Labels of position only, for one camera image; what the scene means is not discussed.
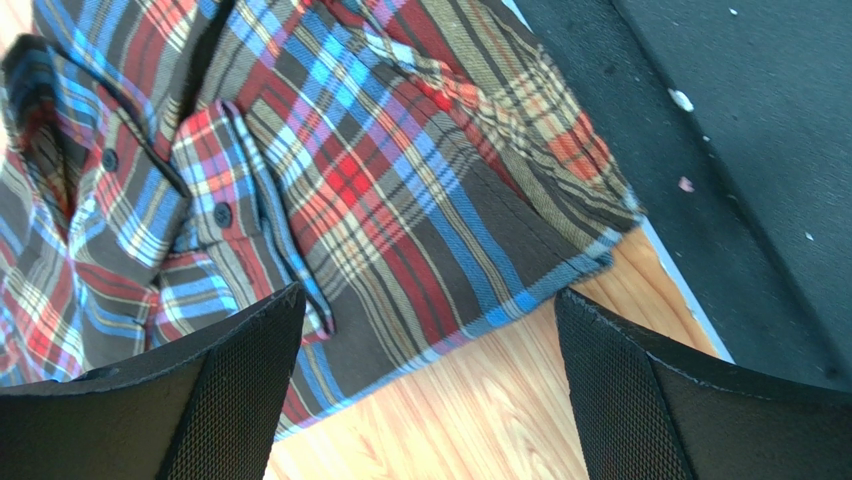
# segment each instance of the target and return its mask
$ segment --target shirt placket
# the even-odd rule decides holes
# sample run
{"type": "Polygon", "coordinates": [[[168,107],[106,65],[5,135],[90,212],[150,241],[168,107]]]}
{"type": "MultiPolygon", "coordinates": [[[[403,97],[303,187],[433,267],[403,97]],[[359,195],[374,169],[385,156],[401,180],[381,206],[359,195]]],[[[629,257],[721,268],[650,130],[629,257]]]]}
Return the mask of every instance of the shirt placket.
{"type": "MultiPolygon", "coordinates": [[[[330,309],[286,223],[282,227],[270,219],[283,215],[283,209],[236,107],[214,101],[188,117],[177,131],[171,162],[191,197],[176,250],[203,251],[239,309],[301,281],[308,293],[303,342],[330,338],[330,309]]],[[[201,326],[203,322],[191,328],[201,326]]]]}

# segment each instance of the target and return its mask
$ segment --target black mat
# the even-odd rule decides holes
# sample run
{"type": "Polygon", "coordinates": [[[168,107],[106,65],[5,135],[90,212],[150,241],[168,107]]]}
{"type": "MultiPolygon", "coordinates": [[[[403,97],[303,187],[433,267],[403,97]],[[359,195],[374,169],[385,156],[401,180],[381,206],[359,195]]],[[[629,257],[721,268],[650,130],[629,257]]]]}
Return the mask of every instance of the black mat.
{"type": "Polygon", "coordinates": [[[734,359],[782,378],[848,388],[845,369],[739,215],[701,134],[671,101],[609,0],[517,3],[608,141],[734,359]],[[694,193],[678,188],[681,176],[693,182],[694,193]]]}
{"type": "Polygon", "coordinates": [[[852,365],[852,2],[616,0],[852,365]]]}

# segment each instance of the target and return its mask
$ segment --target plaid shirt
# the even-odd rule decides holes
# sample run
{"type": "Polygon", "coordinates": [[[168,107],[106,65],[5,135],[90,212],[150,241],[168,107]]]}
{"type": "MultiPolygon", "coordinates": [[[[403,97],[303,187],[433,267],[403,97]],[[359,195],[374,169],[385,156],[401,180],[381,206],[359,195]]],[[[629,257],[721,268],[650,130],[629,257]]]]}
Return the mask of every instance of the plaid shirt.
{"type": "Polygon", "coordinates": [[[638,206],[495,0],[35,0],[2,72],[0,385],[287,284],[279,437],[597,272],[638,206]]]}

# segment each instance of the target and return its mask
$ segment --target wooden floor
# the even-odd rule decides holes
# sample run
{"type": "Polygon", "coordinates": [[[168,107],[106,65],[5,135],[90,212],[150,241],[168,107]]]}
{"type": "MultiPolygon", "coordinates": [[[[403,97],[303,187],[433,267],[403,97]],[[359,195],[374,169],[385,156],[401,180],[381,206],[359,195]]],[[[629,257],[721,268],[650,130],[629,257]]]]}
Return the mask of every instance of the wooden floor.
{"type": "MultiPolygon", "coordinates": [[[[0,47],[29,2],[0,0],[0,47]]],[[[5,142],[0,135],[0,146],[5,142]]],[[[615,268],[577,290],[626,318],[714,354],[642,232],[615,268]]],[[[553,305],[450,353],[277,443],[268,479],[587,478],[553,305]]]]}

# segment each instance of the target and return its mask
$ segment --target shirt button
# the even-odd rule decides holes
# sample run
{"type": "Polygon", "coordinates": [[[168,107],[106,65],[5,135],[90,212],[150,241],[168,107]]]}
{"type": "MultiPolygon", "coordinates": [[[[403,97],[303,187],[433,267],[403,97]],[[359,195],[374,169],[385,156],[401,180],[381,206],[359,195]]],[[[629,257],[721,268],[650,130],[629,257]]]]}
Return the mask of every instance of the shirt button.
{"type": "Polygon", "coordinates": [[[118,170],[118,156],[115,154],[115,150],[111,148],[104,150],[104,155],[101,157],[101,165],[107,172],[118,170]]]}
{"type": "Polygon", "coordinates": [[[231,220],[233,220],[231,207],[225,202],[217,203],[213,208],[213,220],[216,220],[216,225],[219,225],[220,228],[230,227],[231,220]]]}

